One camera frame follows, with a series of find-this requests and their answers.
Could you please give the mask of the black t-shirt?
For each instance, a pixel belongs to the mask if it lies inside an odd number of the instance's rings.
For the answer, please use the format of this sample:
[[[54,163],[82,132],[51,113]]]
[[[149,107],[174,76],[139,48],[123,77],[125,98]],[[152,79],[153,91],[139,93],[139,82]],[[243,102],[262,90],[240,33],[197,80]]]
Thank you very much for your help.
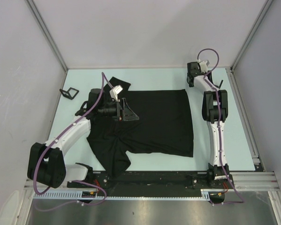
[[[127,152],[193,157],[194,133],[186,90],[129,90],[130,83],[115,77],[110,83],[122,86],[119,97],[126,99],[139,119],[115,121],[96,111],[90,113],[87,141],[109,177],[119,177],[131,165]]]

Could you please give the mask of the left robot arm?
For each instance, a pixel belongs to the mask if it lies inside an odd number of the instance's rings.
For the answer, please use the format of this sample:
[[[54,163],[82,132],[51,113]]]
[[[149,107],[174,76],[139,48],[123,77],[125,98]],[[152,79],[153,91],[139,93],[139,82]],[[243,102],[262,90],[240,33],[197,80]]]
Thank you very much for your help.
[[[27,176],[37,183],[58,188],[64,182],[77,180],[87,188],[94,182],[92,168],[82,163],[67,165],[64,157],[70,148],[91,129],[91,119],[103,116],[114,121],[133,121],[139,117],[128,106],[124,97],[119,97],[123,91],[121,85],[116,85],[110,91],[92,89],[89,98],[75,113],[70,125],[58,136],[45,143],[34,143],[30,149]]]

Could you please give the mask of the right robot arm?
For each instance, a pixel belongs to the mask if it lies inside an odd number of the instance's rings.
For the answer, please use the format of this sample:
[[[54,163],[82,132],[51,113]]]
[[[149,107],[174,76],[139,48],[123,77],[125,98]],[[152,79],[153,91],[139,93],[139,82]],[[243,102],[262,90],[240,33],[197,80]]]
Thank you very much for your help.
[[[210,160],[206,182],[218,188],[229,175],[229,166],[224,150],[224,126],[228,118],[228,93],[211,81],[209,61],[193,61],[187,64],[187,83],[203,94],[202,118],[206,121],[210,136]]]

